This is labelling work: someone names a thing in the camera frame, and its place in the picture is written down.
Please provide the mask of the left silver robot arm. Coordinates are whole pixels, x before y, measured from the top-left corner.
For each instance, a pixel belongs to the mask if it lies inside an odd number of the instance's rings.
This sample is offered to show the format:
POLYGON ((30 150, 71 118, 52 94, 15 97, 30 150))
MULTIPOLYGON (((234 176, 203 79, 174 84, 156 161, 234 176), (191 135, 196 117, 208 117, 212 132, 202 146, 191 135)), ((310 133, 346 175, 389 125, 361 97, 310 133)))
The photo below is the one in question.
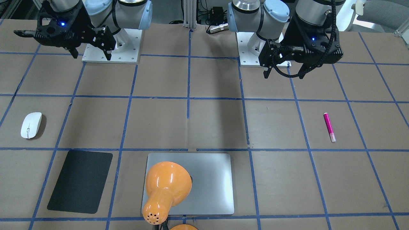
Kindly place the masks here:
POLYGON ((343 57, 336 14, 343 0, 299 0, 291 15, 282 0, 233 0, 228 25, 233 32, 253 32, 264 41, 258 60, 264 78, 274 69, 286 78, 303 79, 343 57))

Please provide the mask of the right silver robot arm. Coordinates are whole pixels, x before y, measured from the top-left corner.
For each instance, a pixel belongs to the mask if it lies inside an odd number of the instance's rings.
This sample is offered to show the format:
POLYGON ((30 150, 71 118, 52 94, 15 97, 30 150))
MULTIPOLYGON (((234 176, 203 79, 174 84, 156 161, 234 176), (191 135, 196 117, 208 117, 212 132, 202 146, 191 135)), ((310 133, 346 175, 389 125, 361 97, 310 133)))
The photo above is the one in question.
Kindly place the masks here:
POLYGON ((82 61, 87 63, 136 64, 151 20, 150 0, 45 0, 36 29, 14 34, 63 48, 73 58, 86 44, 82 61))

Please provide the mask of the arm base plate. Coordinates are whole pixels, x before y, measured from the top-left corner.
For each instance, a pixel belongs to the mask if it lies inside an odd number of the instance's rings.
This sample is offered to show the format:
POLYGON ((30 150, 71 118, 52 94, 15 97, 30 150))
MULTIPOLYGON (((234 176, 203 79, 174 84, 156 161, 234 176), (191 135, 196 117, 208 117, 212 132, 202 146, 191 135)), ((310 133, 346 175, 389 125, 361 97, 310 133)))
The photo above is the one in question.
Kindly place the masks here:
POLYGON ((240 65, 242 67, 261 67, 259 54, 266 41, 252 32, 236 32, 236 39, 240 65))
POLYGON ((144 30, 121 29, 114 35, 117 45, 107 60, 104 53, 90 44, 86 46, 82 61, 95 64, 137 64, 144 30))

